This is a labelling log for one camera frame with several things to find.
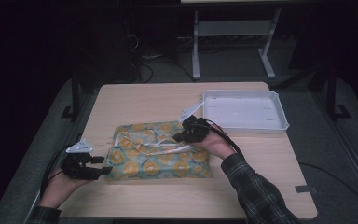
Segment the dark background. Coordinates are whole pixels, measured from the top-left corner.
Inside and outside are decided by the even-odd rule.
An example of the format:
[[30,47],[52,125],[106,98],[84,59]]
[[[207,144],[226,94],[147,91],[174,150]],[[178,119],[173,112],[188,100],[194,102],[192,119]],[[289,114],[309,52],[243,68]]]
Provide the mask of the dark background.
[[[59,7],[40,0],[0,1],[0,199],[55,95],[75,68],[83,78],[95,71],[100,74],[82,83],[86,91],[104,83],[131,82],[137,76],[131,69],[136,55],[112,54],[123,50],[118,46],[126,46],[123,36],[128,29],[173,57],[176,36],[192,32],[192,13],[185,11],[137,13],[137,22],[126,24],[124,14],[79,14]],[[276,35],[295,35],[301,41],[292,66],[306,68],[329,60],[358,96],[358,1],[312,8],[282,12],[285,27],[279,24]],[[178,23],[177,17],[184,22]],[[113,37],[117,44],[106,47],[109,38],[101,36]],[[95,64],[71,38],[110,65]]]

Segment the black cable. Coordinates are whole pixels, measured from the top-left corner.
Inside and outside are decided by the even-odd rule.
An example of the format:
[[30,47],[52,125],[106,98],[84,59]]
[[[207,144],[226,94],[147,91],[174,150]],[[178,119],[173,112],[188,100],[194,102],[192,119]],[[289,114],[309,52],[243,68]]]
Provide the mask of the black cable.
[[48,167],[46,168],[46,171],[43,175],[42,184],[40,185],[40,198],[42,198],[43,194],[45,193],[45,189],[48,186],[49,178],[51,168],[54,165],[55,161],[57,160],[58,156],[66,149],[66,147],[63,147],[62,149],[56,151],[54,155],[52,156],[50,162],[48,163]]
[[152,79],[152,77],[153,77],[153,69],[151,68],[151,67],[149,67],[149,66],[147,66],[146,64],[140,64],[141,66],[143,66],[143,67],[146,67],[146,68],[148,68],[149,70],[150,70],[150,78],[148,78],[146,81],[144,81],[144,79],[142,78],[142,74],[141,74],[141,80],[142,80],[142,82],[143,83],[147,83],[147,82],[149,82],[151,79]]
[[191,126],[197,126],[197,127],[202,127],[202,128],[206,128],[206,129],[209,129],[210,131],[214,132],[214,133],[217,133],[220,137],[222,137],[226,142],[228,142],[233,148],[234,150],[239,154],[241,155],[242,157],[243,154],[240,150],[240,148],[237,146],[237,144],[235,144],[231,138],[229,138],[225,133],[222,133],[220,132],[219,130],[215,129],[214,127],[208,127],[208,126],[205,126],[205,125],[202,125],[202,124],[191,124]]
[[331,174],[330,172],[326,171],[325,169],[312,165],[312,164],[308,164],[305,162],[299,162],[298,164],[303,165],[303,166],[309,166],[311,168],[317,169],[319,171],[324,172],[325,174],[330,175],[331,177],[333,177],[335,180],[337,180],[339,183],[341,183],[342,185],[344,185],[347,189],[349,189],[354,195],[357,196],[358,198],[358,192],[356,192],[356,190],[354,190],[353,188],[351,188],[351,186],[349,186],[347,183],[345,183],[344,181],[342,181],[341,179],[339,179],[338,177],[336,177],[335,175]]
[[172,64],[174,64],[174,65],[176,65],[176,66],[182,68],[182,70],[185,71],[185,73],[187,74],[187,76],[190,77],[190,79],[191,79],[193,82],[196,82],[196,81],[197,81],[197,80],[194,79],[194,78],[190,75],[190,73],[188,73],[187,70],[186,70],[182,65],[180,65],[179,63],[170,62],[170,61],[164,61],[164,62],[148,62],[148,63],[172,63]]
[[206,121],[211,122],[212,124],[216,125],[216,127],[220,130],[221,133],[225,134],[226,136],[228,136],[225,131],[223,131],[223,129],[220,128],[219,125],[217,125],[215,122],[211,121],[210,119],[206,119]]
[[59,175],[59,174],[62,173],[62,172],[63,172],[63,170],[59,171],[57,174],[55,174],[55,175],[53,175],[51,178],[49,178],[49,179],[48,179],[48,183],[50,182],[50,180],[51,180],[52,178],[56,177],[57,175]]

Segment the stand leg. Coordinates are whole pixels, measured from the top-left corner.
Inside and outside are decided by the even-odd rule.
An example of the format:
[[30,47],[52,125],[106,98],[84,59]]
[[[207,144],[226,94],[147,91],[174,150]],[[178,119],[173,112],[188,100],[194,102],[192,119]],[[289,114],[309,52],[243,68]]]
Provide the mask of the stand leg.
[[194,13],[193,78],[200,79],[199,64],[199,12]]
[[326,107],[327,113],[330,115],[330,118],[333,121],[337,121],[337,119],[351,118],[351,114],[348,112],[347,108],[345,108],[344,105],[338,105],[338,108],[341,110],[341,113],[336,113],[336,83],[336,71],[332,66],[328,74]]
[[62,112],[61,118],[71,119],[71,122],[74,122],[80,112],[79,83],[76,72],[72,74],[72,113],[69,112],[70,110],[71,106],[67,106]]
[[267,56],[269,52],[269,45],[271,44],[272,37],[275,33],[275,28],[277,27],[279,15],[281,14],[281,9],[276,9],[274,13],[274,17],[271,20],[271,23],[269,24],[268,33],[267,33],[267,42],[264,45],[264,48],[258,50],[258,54],[260,56],[261,62],[264,65],[264,68],[267,72],[268,78],[275,78],[274,70],[272,69],[271,63],[269,62],[269,57]]

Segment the wooden table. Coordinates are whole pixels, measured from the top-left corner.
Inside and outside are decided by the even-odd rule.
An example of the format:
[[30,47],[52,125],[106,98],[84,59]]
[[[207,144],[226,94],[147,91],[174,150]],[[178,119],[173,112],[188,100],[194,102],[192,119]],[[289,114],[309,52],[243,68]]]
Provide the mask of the wooden table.
[[[199,102],[205,90],[267,90],[262,82],[105,85],[83,133],[93,156],[106,156],[115,128],[123,124],[177,120],[182,109]],[[201,110],[196,114],[202,116]],[[230,137],[246,160],[281,191],[299,218],[317,215],[286,133],[235,133]],[[173,178],[107,182],[104,177],[78,189],[61,206],[62,217],[246,218],[237,194],[211,156],[212,178]]]

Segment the person's right hand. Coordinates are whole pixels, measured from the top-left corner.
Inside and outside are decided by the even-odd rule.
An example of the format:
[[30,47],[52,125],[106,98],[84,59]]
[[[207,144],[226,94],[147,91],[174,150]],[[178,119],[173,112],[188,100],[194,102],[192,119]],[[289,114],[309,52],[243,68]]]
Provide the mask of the person's right hand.
[[236,153],[236,151],[231,147],[231,145],[226,142],[221,136],[217,133],[209,131],[205,139],[202,142],[192,143],[193,147],[201,147],[209,151],[211,154],[224,160],[229,155]]

